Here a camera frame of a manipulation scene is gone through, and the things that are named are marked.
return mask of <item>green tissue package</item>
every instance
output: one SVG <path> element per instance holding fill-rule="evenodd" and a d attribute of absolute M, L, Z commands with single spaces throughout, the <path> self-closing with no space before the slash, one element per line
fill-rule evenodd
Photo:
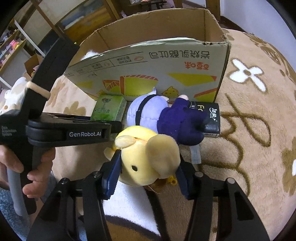
<path fill-rule="evenodd" d="M 91 114 L 92 121 L 121 121 L 126 100 L 117 95 L 100 95 Z"/>

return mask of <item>brown blanket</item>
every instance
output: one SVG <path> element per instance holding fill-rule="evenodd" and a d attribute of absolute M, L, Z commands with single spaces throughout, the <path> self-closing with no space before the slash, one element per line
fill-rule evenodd
<path fill-rule="evenodd" d="M 224 31 L 232 50 L 216 100 L 222 132 L 201 143 L 202 164 L 197 169 L 220 180 L 233 177 L 272 240 L 296 208 L 296 74 L 271 44 L 251 34 Z M 93 99 L 60 77 L 44 111 L 90 115 L 94 105 Z M 55 177 L 75 180 L 99 170 L 107 161 L 103 150 L 110 145 L 57 148 Z M 181 154 L 190 161 L 188 147 L 182 146 Z M 192 201 L 183 198 L 178 186 L 167 186 L 158 195 L 122 184 L 117 189 L 104 204 L 113 240 L 183 240 Z M 137 203 L 149 207 L 139 208 Z M 210 240 L 217 232 L 216 202 L 213 210 Z"/>

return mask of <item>metal screw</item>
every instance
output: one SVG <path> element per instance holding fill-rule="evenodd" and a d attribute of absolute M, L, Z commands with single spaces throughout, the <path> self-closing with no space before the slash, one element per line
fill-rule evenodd
<path fill-rule="evenodd" d="M 232 177 L 227 178 L 227 182 L 229 182 L 230 184 L 235 184 L 235 180 Z"/>
<path fill-rule="evenodd" d="M 203 177 L 203 173 L 202 172 L 196 172 L 194 175 L 196 177 Z"/>
<path fill-rule="evenodd" d="M 99 171 L 95 171 L 95 172 L 92 173 L 92 175 L 94 177 L 99 177 L 101 175 L 101 173 Z"/>
<path fill-rule="evenodd" d="M 68 181 L 69 181 L 69 179 L 66 178 L 66 177 L 64 177 L 64 178 L 62 178 L 62 179 L 60 180 L 60 183 L 61 183 L 61 184 L 66 184 Z"/>

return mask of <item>human hand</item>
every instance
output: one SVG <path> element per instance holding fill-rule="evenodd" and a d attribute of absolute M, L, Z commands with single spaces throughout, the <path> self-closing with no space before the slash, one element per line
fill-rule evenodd
<path fill-rule="evenodd" d="M 36 170 L 28 173 L 27 177 L 33 181 L 23 187 L 22 191 L 28 198 L 39 198 L 43 196 L 47 188 L 47 180 L 52 168 L 52 161 L 55 158 L 55 148 L 45 152 L 41 157 L 41 164 Z M 7 168 L 22 173 L 24 170 L 23 164 L 17 156 L 4 145 L 0 145 L 0 187 L 9 189 L 7 180 Z"/>

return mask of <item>beige rubber band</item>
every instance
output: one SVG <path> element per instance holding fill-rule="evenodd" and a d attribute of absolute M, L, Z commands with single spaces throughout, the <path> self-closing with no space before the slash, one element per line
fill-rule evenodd
<path fill-rule="evenodd" d="M 47 100 L 49 100 L 50 98 L 50 91 L 46 90 L 46 89 L 43 89 L 42 87 L 40 87 L 39 85 L 33 83 L 32 81 L 29 81 L 27 84 L 26 84 L 26 87 L 28 89 L 31 89 L 33 91 L 35 91 L 36 93 L 42 95 L 44 98 L 46 98 Z"/>

